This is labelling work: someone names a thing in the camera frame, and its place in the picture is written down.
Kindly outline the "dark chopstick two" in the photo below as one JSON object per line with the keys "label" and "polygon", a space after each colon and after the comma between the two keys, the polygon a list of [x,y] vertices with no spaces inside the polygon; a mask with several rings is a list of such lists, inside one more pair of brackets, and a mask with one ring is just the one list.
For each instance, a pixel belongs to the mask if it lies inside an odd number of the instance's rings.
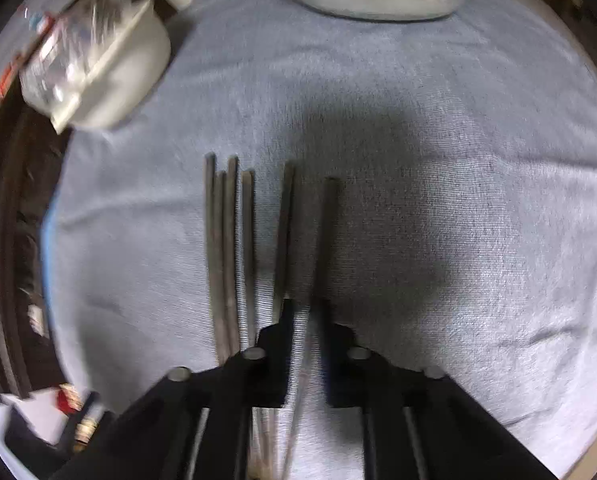
{"label": "dark chopstick two", "polygon": [[219,363],[240,350],[236,305],[236,174],[219,171],[214,184],[213,234],[218,273],[217,352]]}

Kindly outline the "dark chopstick one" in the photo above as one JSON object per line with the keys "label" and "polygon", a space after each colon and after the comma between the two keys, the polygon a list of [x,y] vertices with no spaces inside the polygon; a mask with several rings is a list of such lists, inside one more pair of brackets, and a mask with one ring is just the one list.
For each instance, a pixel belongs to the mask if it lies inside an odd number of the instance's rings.
{"label": "dark chopstick one", "polygon": [[224,213],[225,174],[216,171],[216,155],[208,153],[204,160],[205,243],[210,285],[210,314],[214,327],[217,361],[224,364],[229,356],[226,324],[224,265],[222,264],[222,214]]}

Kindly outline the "dark chopstick three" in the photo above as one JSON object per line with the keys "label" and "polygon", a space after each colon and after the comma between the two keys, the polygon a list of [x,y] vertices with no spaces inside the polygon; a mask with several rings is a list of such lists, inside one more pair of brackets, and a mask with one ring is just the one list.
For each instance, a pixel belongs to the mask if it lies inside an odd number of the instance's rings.
{"label": "dark chopstick three", "polygon": [[238,297],[236,296],[236,180],[238,157],[228,159],[224,195],[224,263],[227,330],[230,354],[240,351]]}

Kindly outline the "dark chopstick four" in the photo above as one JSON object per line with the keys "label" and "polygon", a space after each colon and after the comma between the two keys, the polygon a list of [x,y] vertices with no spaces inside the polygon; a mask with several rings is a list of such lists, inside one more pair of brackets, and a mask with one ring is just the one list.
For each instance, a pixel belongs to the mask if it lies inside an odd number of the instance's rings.
{"label": "dark chopstick four", "polygon": [[251,169],[245,170],[242,174],[241,192],[246,328],[248,329],[248,346],[253,347],[256,341],[257,318],[254,244],[254,171]]}

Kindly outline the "dark chopstick six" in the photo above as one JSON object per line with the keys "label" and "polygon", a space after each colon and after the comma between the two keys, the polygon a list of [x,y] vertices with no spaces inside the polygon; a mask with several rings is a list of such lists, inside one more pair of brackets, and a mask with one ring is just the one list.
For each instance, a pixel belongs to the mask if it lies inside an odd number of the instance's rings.
{"label": "dark chopstick six", "polygon": [[331,259],[332,230],[335,227],[335,214],[339,204],[339,180],[327,177],[323,181],[323,200],[319,220],[316,260],[313,273],[313,286],[309,297],[309,311],[306,322],[302,359],[298,367],[295,401],[292,410],[288,441],[282,460],[281,479],[289,479],[293,463],[296,440],[299,436],[308,391],[309,376],[314,362],[314,346],[317,338],[320,304],[325,301],[329,262]]}

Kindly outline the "dark chopstick five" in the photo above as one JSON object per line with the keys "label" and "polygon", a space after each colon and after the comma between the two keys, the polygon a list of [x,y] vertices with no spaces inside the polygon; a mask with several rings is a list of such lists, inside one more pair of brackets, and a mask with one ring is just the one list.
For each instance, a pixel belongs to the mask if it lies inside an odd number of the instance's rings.
{"label": "dark chopstick five", "polygon": [[274,290],[272,291],[272,320],[280,320],[285,295],[286,269],[291,228],[291,212],[295,166],[287,162],[283,169],[281,202],[277,229],[276,261],[274,262]]}

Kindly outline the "grey table cloth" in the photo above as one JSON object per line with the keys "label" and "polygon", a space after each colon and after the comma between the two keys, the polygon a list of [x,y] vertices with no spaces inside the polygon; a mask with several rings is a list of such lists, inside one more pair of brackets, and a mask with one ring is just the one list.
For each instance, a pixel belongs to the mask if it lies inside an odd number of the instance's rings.
{"label": "grey table cloth", "polygon": [[199,0],[112,130],[68,146],[44,250],[68,379],[125,410],[216,363],[203,162],[255,172],[257,309],[271,320],[283,167],[288,292],[311,296],[323,180],[341,184],[326,294],[394,364],[436,365],[554,474],[597,436],[597,78],[515,0],[423,23],[295,0]]}

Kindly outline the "carved dark wooden sideboard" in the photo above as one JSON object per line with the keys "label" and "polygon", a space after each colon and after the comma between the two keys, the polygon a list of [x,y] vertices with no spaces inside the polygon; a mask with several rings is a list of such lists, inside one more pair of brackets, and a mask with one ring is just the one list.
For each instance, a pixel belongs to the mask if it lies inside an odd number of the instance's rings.
{"label": "carved dark wooden sideboard", "polygon": [[41,228],[68,142],[20,88],[0,101],[0,403],[65,380],[49,326]]}

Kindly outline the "white ceramic pot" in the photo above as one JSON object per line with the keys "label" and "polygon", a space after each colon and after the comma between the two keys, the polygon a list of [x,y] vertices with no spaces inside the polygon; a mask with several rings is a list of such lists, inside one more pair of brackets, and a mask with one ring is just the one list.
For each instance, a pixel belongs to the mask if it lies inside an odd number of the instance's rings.
{"label": "white ceramic pot", "polygon": [[164,74],[172,44],[154,0],[139,0],[127,22],[87,74],[85,85],[50,122],[68,127],[110,129],[123,122]]}

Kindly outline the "clear plastic bag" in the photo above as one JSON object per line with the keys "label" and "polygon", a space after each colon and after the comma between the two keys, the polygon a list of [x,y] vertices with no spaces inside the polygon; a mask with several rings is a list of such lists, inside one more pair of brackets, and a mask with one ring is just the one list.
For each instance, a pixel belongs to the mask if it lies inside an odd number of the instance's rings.
{"label": "clear plastic bag", "polygon": [[20,73],[25,102],[47,116],[72,105],[135,14],[132,0],[78,0]]}

